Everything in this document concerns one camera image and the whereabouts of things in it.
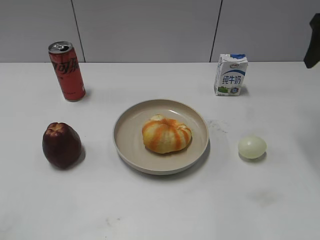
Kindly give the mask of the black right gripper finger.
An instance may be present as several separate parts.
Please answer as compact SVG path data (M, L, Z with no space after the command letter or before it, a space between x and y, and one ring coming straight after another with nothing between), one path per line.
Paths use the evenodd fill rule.
M313 68L320 61L320 13L316 13L309 23L311 39L303 59L307 69Z

